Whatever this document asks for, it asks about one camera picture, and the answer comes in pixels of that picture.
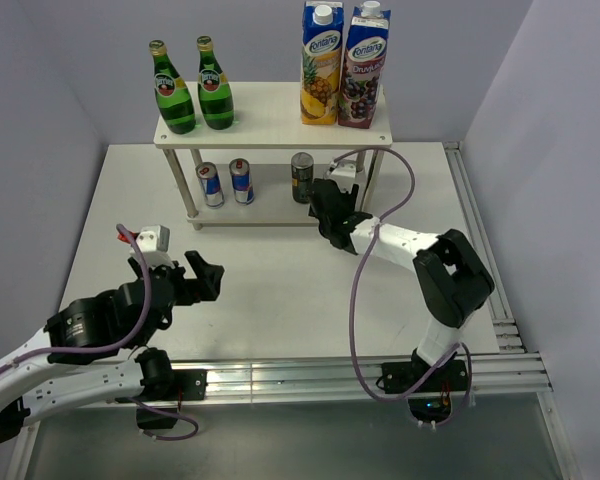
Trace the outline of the dark energy can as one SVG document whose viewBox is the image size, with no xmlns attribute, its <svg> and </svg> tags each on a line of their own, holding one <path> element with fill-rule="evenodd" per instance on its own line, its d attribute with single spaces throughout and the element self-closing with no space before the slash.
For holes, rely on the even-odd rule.
<svg viewBox="0 0 600 480">
<path fill-rule="evenodd" d="M 307 152 L 291 158 L 292 197 L 297 203 L 309 203 L 309 189 L 314 177 L 314 159 Z"/>
</svg>

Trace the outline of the Red Bull can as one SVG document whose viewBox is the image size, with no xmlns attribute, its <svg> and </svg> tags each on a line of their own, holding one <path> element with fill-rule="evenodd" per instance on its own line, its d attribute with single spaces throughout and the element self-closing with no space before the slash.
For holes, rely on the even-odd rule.
<svg viewBox="0 0 600 480">
<path fill-rule="evenodd" d="M 195 172 L 205 204 L 212 209 L 221 208 L 225 198 L 216 165 L 212 162 L 202 162 L 196 166 Z"/>
<path fill-rule="evenodd" d="M 249 162 L 243 158 L 236 158 L 230 162 L 229 172 L 236 202 L 241 205 L 252 203 L 254 191 Z"/>
</svg>

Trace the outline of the green perrier bottle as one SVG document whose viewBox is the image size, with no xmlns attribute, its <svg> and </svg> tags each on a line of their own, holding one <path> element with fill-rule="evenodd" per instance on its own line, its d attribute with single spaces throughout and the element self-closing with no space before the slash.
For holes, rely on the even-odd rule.
<svg viewBox="0 0 600 480">
<path fill-rule="evenodd" d="M 160 115 L 168 129 L 178 135 L 196 126 L 195 109 L 189 89 L 171 62 L 162 40 L 149 42 L 154 65 L 154 92 Z"/>
<path fill-rule="evenodd" d="M 211 37 L 200 36 L 196 43 L 200 54 L 198 99 L 204 121 L 211 129 L 228 129 L 234 121 L 231 87 L 216 59 Z"/>
</svg>

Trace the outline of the green Perrier bottle front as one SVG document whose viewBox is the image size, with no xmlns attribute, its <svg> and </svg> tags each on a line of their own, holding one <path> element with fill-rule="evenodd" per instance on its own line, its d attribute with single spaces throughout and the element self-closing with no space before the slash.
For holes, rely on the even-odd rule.
<svg viewBox="0 0 600 480">
<path fill-rule="evenodd" d="M 149 42 L 154 65 L 154 92 L 160 115 L 168 129 L 178 135 L 196 126 L 195 109 L 189 89 L 171 62 L 162 40 Z"/>
</svg>

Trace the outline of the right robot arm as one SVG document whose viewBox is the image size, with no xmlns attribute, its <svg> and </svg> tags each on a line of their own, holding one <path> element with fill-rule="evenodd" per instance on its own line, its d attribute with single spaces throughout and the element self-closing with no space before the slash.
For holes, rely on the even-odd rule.
<svg viewBox="0 0 600 480">
<path fill-rule="evenodd" d="M 375 256 L 416 276 L 430 313 L 426 334 L 415 350 L 415 383 L 432 390 L 448 374 L 442 359 L 460 340 L 466 321 L 486 302 L 495 284 L 467 237 L 456 229 L 423 233 L 356 211 L 350 195 L 333 180 L 316 180 L 309 190 L 311 214 L 320 234 L 338 250 Z"/>
</svg>

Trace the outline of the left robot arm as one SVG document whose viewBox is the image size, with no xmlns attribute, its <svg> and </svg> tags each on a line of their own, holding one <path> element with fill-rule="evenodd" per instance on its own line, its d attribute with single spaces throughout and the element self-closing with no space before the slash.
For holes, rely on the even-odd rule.
<svg viewBox="0 0 600 480">
<path fill-rule="evenodd" d="M 168 354 L 149 346 L 174 308 L 216 300 L 224 268 L 196 251 L 113 290 L 75 300 L 0 360 L 0 444 L 48 416 L 103 400 L 161 401 L 174 389 Z"/>
</svg>

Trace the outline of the white two-tier shelf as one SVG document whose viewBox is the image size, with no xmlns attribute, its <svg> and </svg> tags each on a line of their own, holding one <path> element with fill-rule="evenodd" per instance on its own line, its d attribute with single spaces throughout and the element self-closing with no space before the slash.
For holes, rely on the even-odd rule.
<svg viewBox="0 0 600 480">
<path fill-rule="evenodd" d="M 364 156 L 367 183 L 358 193 L 356 207 L 369 207 L 377 183 L 384 148 L 392 143 L 386 96 L 378 94 L 375 117 L 369 129 L 339 125 L 304 125 L 300 120 L 296 82 L 236 82 L 232 86 L 236 120 L 226 130 L 213 130 L 199 120 L 185 135 L 172 133 L 158 121 L 154 144 L 172 171 L 183 200 L 186 217 L 196 230 L 204 226 L 309 225 L 314 218 L 291 194 L 290 160 L 309 152 L 314 173 L 322 177 L 335 157 Z M 238 204 L 233 195 L 228 163 L 242 157 L 251 166 L 255 200 Z M 216 165 L 225 203 L 209 208 L 204 201 L 195 167 L 202 161 Z"/>
</svg>

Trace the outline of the grape juice carton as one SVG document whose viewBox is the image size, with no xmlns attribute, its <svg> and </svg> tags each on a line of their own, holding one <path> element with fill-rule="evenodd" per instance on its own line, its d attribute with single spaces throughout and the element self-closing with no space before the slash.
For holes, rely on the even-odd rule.
<svg viewBox="0 0 600 480">
<path fill-rule="evenodd" d="M 342 64 L 338 124 L 369 129 L 376 111 L 386 61 L 391 11 L 379 1 L 353 10 Z"/>
</svg>

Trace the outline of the pineapple juice carton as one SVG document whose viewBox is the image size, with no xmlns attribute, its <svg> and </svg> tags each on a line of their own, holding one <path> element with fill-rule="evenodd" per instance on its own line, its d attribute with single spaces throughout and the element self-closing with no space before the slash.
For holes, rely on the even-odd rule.
<svg viewBox="0 0 600 480">
<path fill-rule="evenodd" d="M 337 121 L 343 26 L 342 2 L 304 3 L 300 111 L 305 125 Z"/>
</svg>

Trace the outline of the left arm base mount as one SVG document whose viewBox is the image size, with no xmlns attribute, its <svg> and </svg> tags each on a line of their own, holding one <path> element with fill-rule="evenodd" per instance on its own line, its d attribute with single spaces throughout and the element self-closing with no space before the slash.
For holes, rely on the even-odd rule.
<svg viewBox="0 0 600 480">
<path fill-rule="evenodd" d="M 166 397 L 173 406 L 156 407 L 146 401 L 130 399 L 136 407 L 136 425 L 139 433 L 152 441 L 176 442 L 188 440 L 196 436 L 200 430 L 199 423 L 184 414 L 185 401 L 202 401 L 207 387 L 207 371 L 204 369 L 176 370 L 172 385 Z M 186 423 L 191 431 L 179 435 L 167 435 L 178 423 Z"/>
</svg>

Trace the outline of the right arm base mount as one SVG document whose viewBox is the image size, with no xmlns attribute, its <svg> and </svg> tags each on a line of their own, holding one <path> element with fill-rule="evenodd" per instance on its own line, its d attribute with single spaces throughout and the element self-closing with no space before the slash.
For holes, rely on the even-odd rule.
<svg viewBox="0 0 600 480">
<path fill-rule="evenodd" d="M 407 398 L 410 414 L 419 426 L 437 427 L 472 401 L 472 372 L 462 359 L 452 358 L 422 381 L 428 365 L 421 360 L 385 362 L 375 385 L 385 394 Z"/>
</svg>

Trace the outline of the aluminium side rail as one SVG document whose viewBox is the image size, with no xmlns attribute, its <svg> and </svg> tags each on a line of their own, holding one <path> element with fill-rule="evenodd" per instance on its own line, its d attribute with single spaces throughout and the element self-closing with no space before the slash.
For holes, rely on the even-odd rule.
<svg viewBox="0 0 600 480">
<path fill-rule="evenodd" d="M 527 349 L 521 339 L 516 320 L 512 313 L 480 214 L 478 202 L 463 162 L 460 143 L 444 143 L 443 150 L 459 197 L 468 235 L 495 283 L 495 290 L 490 296 L 488 304 L 500 351 L 503 354 L 526 353 Z"/>
</svg>

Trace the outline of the aluminium front rail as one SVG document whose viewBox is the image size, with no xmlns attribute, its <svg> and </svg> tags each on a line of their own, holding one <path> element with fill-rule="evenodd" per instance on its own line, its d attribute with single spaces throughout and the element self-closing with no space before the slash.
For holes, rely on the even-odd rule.
<svg viewBox="0 0 600 480">
<path fill-rule="evenodd" d="M 538 354 L 472 357 L 476 395 L 544 393 L 552 385 Z M 201 405 L 367 400 L 348 358 L 176 362 L 177 372 L 204 370 Z"/>
</svg>

